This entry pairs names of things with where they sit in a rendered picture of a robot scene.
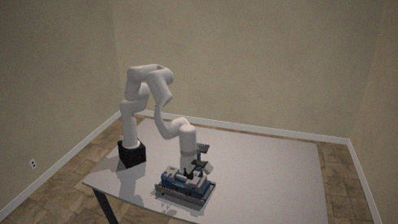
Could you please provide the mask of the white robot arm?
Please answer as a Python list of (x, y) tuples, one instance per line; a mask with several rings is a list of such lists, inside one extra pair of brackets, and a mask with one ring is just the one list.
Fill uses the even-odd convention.
[[(162, 108), (172, 99), (167, 86), (174, 81), (171, 70), (158, 64), (129, 67), (127, 78), (124, 93), (126, 100), (119, 105), (123, 124), (123, 136), (119, 137), (123, 141), (122, 146), (126, 149), (136, 149), (140, 146), (140, 141), (137, 139), (136, 118), (133, 114), (146, 108), (150, 91), (156, 102), (154, 121), (162, 138), (170, 140), (179, 136), (181, 155), (194, 156), (197, 153), (196, 128), (184, 117), (168, 123), (162, 120)], [(142, 81), (146, 81), (147, 84), (141, 83)]]

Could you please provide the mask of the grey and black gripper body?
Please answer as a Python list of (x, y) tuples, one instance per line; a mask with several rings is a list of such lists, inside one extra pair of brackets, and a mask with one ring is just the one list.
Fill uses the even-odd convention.
[(195, 165), (191, 164), (193, 160), (197, 160), (197, 154), (192, 157), (185, 157), (183, 155), (180, 156), (180, 172), (183, 172), (183, 169), (186, 168), (186, 172), (190, 174), (195, 167)]

